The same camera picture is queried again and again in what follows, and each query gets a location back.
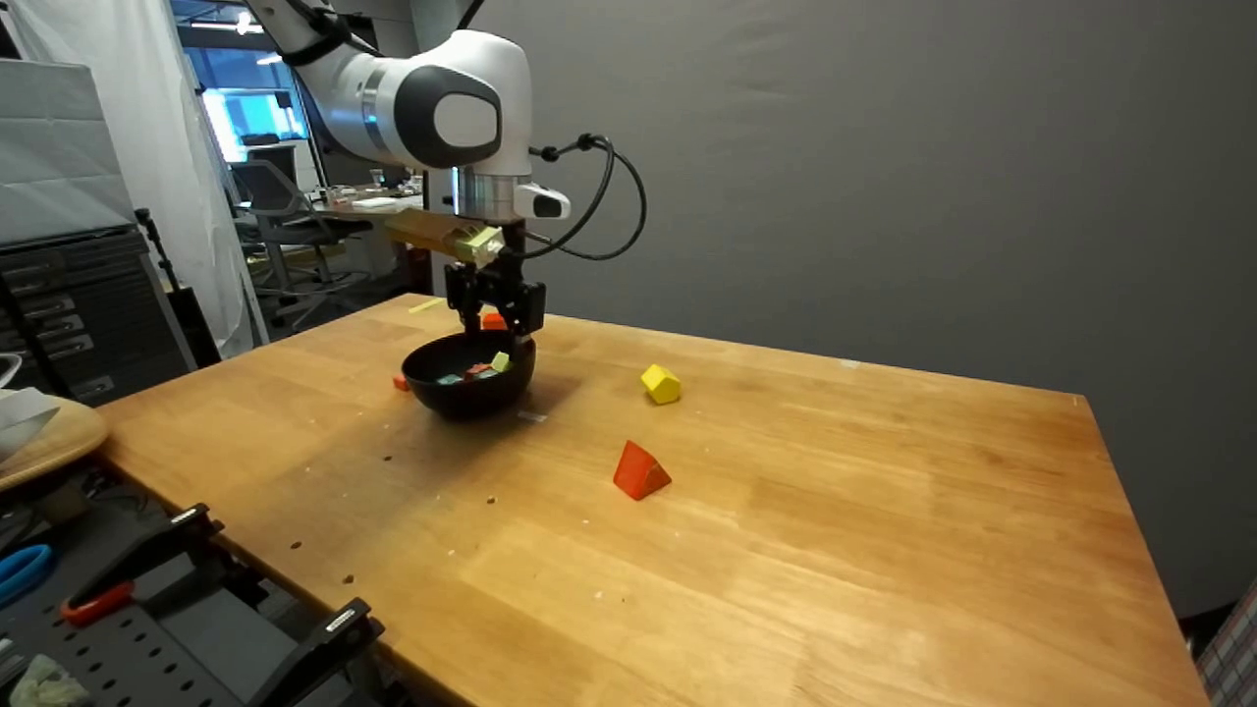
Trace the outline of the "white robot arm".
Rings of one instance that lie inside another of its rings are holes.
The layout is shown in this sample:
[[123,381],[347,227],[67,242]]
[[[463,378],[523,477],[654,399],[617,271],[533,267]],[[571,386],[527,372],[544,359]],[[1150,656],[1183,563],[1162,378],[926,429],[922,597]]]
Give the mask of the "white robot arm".
[[493,225],[503,242],[451,267],[449,305],[468,330],[497,305],[527,338],[546,288],[523,279],[523,227],[561,219],[571,200],[532,177],[532,60],[518,45],[457,29],[427,52],[389,60],[328,0],[243,0],[301,77],[328,135],[363,160],[436,173],[427,208]]

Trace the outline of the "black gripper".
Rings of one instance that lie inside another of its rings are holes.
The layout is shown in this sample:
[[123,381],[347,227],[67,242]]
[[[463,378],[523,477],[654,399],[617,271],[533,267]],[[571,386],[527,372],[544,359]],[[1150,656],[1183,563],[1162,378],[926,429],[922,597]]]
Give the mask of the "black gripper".
[[533,333],[546,318],[546,288],[523,279],[523,227],[472,225],[451,237],[457,267],[443,271],[443,297],[468,330],[497,305],[511,333]]

